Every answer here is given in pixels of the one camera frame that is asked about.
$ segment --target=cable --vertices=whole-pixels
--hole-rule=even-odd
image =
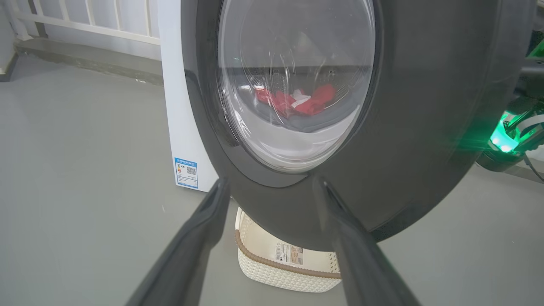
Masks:
[[[538,171],[536,171],[535,167],[533,166],[533,163],[531,163],[531,160],[529,159],[529,157],[527,155],[525,155],[523,157],[523,160],[525,161],[525,164],[528,165],[531,170],[535,173],[536,176],[539,177],[539,179],[544,182],[544,179],[540,176],[540,173]]]

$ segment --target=floor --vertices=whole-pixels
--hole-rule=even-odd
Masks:
[[[0,305],[123,305],[204,193],[173,181],[163,88],[22,57],[0,84]],[[474,167],[380,243],[423,305],[536,305],[544,188]],[[246,278],[236,204],[200,305],[345,305]]]

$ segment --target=brown basket rim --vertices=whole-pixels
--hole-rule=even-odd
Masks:
[[[247,256],[249,259],[251,259],[253,261],[257,261],[257,262],[259,262],[261,264],[264,264],[264,265],[267,265],[267,266],[270,266],[270,267],[273,267],[273,268],[293,272],[293,273],[308,275],[308,276],[342,279],[340,273],[322,272],[322,271],[315,271],[315,270],[303,269],[303,268],[298,268],[298,267],[292,267],[292,266],[284,265],[284,264],[281,264],[279,262],[275,262],[275,261],[272,261],[270,259],[266,259],[266,258],[260,257],[258,255],[255,255],[245,247],[244,243],[242,242],[242,239],[240,238],[240,231],[239,230],[234,231],[234,239],[236,239],[236,244],[238,245],[238,249],[240,251],[242,251],[242,253],[245,256]]]

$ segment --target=wall baseboard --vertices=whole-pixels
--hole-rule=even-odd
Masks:
[[[48,62],[63,63],[164,86],[160,60],[44,38],[19,41],[15,48],[19,54],[30,54]]]
[[[6,67],[5,73],[0,74],[0,82],[9,82],[11,80],[11,74],[13,73],[13,69],[15,68],[15,64],[17,64],[18,58],[19,54],[14,52],[8,66]]]

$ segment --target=white wall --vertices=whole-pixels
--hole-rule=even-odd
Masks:
[[[4,74],[8,64],[15,53],[13,41],[15,34],[8,21],[6,9],[0,1],[0,74]]]
[[[89,23],[85,0],[65,0],[71,21]],[[21,11],[30,12],[27,0],[17,0]],[[62,18],[58,0],[40,1],[44,15]],[[91,2],[97,26],[117,29],[114,0],[93,0]],[[144,0],[120,0],[121,23],[127,32],[147,35]],[[150,0],[151,35],[159,37],[157,0]],[[33,22],[25,22],[28,33],[37,35]],[[136,56],[160,60],[160,46],[113,36],[84,32],[65,27],[45,25],[50,39],[72,44],[88,45]]]

